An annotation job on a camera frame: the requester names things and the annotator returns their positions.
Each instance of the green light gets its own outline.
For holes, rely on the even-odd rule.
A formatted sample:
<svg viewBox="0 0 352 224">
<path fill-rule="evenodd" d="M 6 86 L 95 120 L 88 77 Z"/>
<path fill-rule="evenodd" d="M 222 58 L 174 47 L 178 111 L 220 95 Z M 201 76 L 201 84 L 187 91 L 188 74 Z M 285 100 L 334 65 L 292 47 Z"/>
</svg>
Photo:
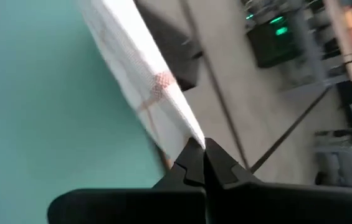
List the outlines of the green light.
<svg viewBox="0 0 352 224">
<path fill-rule="evenodd" d="M 275 31 L 275 35 L 281 35 L 281 34 L 284 34 L 286 32 L 288 32 L 288 28 L 286 28 L 286 27 L 279 28 L 279 29 L 277 29 L 277 31 Z"/>
<path fill-rule="evenodd" d="M 283 19 L 282 16 L 280 16 L 280 17 L 278 17 L 278 18 L 275 18 L 275 19 L 273 19 L 273 20 L 270 21 L 270 24 L 272 24 L 272 23 L 274 23 L 274 22 L 278 22 L 278 21 L 280 21 L 281 19 Z"/>
</svg>

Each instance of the floor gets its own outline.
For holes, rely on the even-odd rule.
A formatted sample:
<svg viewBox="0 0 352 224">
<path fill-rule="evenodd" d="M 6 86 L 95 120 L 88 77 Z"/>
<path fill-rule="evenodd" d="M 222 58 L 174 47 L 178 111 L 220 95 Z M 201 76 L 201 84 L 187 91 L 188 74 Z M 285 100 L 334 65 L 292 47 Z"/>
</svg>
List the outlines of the floor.
<svg viewBox="0 0 352 224">
<path fill-rule="evenodd" d="M 190 33 L 179 1 L 144 2 L 168 22 Z M 322 87 L 285 91 L 286 73 L 310 72 L 294 62 L 266 70 L 255 66 L 244 35 L 246 15 L 239 1 L 194 0 L 189 5 L 251 166 L 321 93 Z M 185 96 L 205 135 L 242 164 L 203 64 L 199 85 Z M 337 92 L 331 90 L 255 175 L 267 182 L 312 184 L 317 172 L 313 133 L 345 126 L 338 107 Z"/>
</svg>

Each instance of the teal wall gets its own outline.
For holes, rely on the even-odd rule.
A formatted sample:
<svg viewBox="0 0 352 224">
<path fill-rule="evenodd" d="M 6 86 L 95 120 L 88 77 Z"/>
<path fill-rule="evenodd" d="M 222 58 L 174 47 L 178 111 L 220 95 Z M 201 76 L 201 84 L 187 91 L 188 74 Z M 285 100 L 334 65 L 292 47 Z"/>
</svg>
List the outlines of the teal wall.
<svg viewBox="0 0 352 224">
<path fill-rule="evenodd" d="M 75 3 L 0 1 L 0 223 L 45 223 L 66 191 L 160 176 Z"/>
</svg>

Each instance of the gray floor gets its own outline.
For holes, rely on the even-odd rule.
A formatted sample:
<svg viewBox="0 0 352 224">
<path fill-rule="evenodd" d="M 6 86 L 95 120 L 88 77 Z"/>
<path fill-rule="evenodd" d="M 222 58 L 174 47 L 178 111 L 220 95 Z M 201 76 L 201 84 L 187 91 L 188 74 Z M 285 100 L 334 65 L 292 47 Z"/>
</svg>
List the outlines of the gray floor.
<svg viewBox="0 0 352 224">
<path fill-rule="evenodd" d="M 179 1 L 144 2 L 181 30 L 189 32 Z M 246 15 L 239 1 L 193 0 L 189 3 L 201 42 L 214 66 L 252 165 L 320 94 L 321 88 L 314 85 L 302 91 L 285 92 L 285 72 L 281 67 L 263 70 L 255 66 L 244 35 Z M 205 135 L 215 139 L 241 163 L 205 66 L 201 66 L 200 72 L 198 87 L 187 91 L 186 98 Z M 311 149 L 313 132 L 345 125 L 338 106 L 338 96 L 332 90 L 256 172 L 256 176 L 269 182 L 312 184 L 317 172 Z"/>
</svg>

